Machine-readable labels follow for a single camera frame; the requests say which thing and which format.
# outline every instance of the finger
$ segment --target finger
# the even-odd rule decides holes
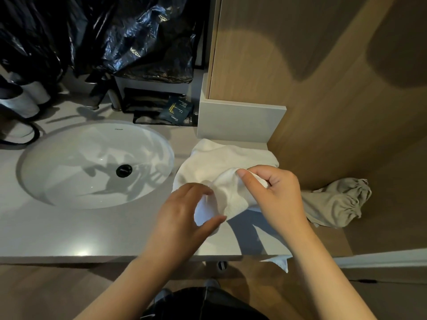
[[[186,184],[182,185],[180,188],[178,188],[177,190],[173,191],[169,195],[168,199],[182,198],[196,184],[199,184],[199,183],[186,183]]]
[[[206,221],[203,225],[201,225],[198,230],[196,231],[197,236],[202,240],[205,241],[207,237],[209,237],[216,228],[220,226],[221,223],[223,223],[227,217],[225,215],[217,215],[208,221]]]
[[[214,192],[206,185],[195,183],[192,188],[185,194],[184,199],[187,201],[190,211],[194,213],[195,207],[203,195],[211,195]]]
[[[240,168],[236,173],[258,203],[265,199],[266,188],[249,171]]]
[[[278,177],[278,172],[280,172],[280,169],[274,166],[256,165],[254,167],[248,168],[248,171],[268,181],[272,186],[280,181],[280,177]]]

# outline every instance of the black pants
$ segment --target black pants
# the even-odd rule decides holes
[[[147,320],[268,320],[253,307],[213,287],[185,288],[174,292],[149,307],[142,317]]]

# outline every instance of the beige cloth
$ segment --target beige cloth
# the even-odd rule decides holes
[[[302,202],[310,222],[341,228],[361,217],[360,208],[371,194],[367,180],[347,177],[319,190],[302,192]]]

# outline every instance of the white oval sink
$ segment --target white oval sink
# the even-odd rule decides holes
[[[106,208],[152,192],[173,161],[168,141],[150,128],[92,122],[59,129],[29,146],[17,177],[28,194],[47,204]]]

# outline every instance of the countertop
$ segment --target countertop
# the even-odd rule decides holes
[[[90,111],[75,102],[64,101],[51,107],[36,124],[43,133],[49,134],[86,121],[132,120],[131,114],[114,112],[109,104]],[[175,153],[172,174],[146,196],[103,209],[63,209],[32,198],[16,178],[17,161],[24,150],[0,149],[0,262],[107,262],[137,256],[150,234],[158,209],[171,192],[174,175],[200,140],[193,127],[151,128],[168,139]],[[265,143],[217,142],[267,148]],[[242,255],[262,258],[290,255],[290,251],[262,214],[247,210],[223,223],[192,259],[231,260]]]

